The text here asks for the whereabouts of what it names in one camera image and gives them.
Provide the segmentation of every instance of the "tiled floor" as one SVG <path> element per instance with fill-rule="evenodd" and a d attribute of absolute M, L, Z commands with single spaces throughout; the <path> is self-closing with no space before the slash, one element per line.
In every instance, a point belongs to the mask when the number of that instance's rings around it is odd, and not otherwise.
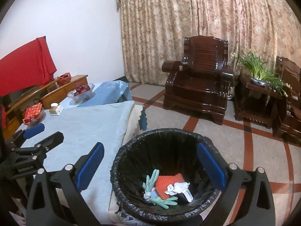
<path fill-rule="evenodd" d="M 273 192 L 276 226 L 282 225 L 301 198 L 299 145 L 273 138 L 272 131 L 258 123 L 236 121 L 233 102 L 228 101 L 223 125 L 219 126 L 212 121 L 163 109 L 165 89 L 162 86 L 131 82 L 130 88 L 136 104 L 146 108 L 147 130 L 174 127 L 194 131 L 209 137 L 227 162 L 234 162 L 245 170 L 264 167 Z M 233 222 L 243 194 L 241 190 L 227 224 Z M 202 216 L 207 216 L 211 208 Z"/>

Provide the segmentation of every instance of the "wooden armchair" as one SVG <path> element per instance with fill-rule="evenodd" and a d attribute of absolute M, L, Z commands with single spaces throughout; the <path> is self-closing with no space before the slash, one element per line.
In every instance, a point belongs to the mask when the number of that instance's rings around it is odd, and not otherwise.
<path fill-rule="evenodd" d="M 166 61 L 162 70 L 170 73 L 165 84 L 165 109 L 177 105 L 210 113 L 215 123 L 222 125 L 228 89 L 233 82 L 233 70 L 228 67 L 228 41 L 186 37 L 183 61 Z"/>
<path fill-rule="evenodd" d="M 301 138 L 301 72 L 300 68 L 287 58 L 277 57 L 279 77 L 291 85 L 285 88 L 288 97 L 278 99 L 273 104 L 271 118 L 273 120 L 273 135 L 281 137 L 283 133 Z"/>

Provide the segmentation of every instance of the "metal bolt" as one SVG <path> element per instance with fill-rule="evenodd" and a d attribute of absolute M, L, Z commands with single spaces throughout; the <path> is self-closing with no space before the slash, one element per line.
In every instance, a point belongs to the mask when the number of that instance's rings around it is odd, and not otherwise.
<path fill-rule="evenodd" d="M 71 171 L 72 168 L 73 168 L 73 165 L 71 165 L 71 164 L 68 164 L 65 166 L 65 170 L 67 170 L 67 171 Z"/>
<path fill-rule="evenodd" d="M 264 169 L 262 167 L 258 167 L 257 170 L 260 172 L 260 173 L 264 173 Z"/>
<path fill-rule="evenodd" d="M 43 168 L 40 168 L 39 170 L 38 170 L 38 174 L 43 174 L 44 173 L 44 169 Z"/>
<path fill-rule="evenodd" d="M 230 167 L 232 170 L 236 170 L 236 169 L 237 169 L 237 165 L 234 164 L 234 163 L 230 163 L 230 164 L 229 164 L 229 167 Z"/>

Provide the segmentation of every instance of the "curtain fold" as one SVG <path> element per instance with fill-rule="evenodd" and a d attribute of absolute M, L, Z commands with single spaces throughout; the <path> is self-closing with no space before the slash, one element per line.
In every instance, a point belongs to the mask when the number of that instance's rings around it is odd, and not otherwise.
<path fill-rule="evenodd" d="M 125 75 L 165 84 L 165 60 L 181 60 L 184 37 L 215 36 L 231 53 L 261 53 L 272 68 L 276 56 L 301 66 L 301 25 L 285 0 L 117 0 L 121 13 Z M 229 64 L 238 75 L 237 60 Z"/>

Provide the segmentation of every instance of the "trash can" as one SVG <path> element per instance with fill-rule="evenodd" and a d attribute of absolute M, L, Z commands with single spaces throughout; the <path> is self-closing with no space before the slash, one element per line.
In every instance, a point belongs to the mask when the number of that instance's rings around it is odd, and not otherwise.
<path fill-rule="evenodd" d="M 182 129 L 163 128 L 145 132 L 122 146 L 113 162 L 111 183 L 121 208 L 147 223 L 173 223 L 199 215 L 216 199 L 219 191 L 210 182 L 197 158 L 203 136 Z M 154 169 L 160 175 L 181 173 L 189 182 L 192 202 L 164 209 L 143 199 L 143 183 Z"/>

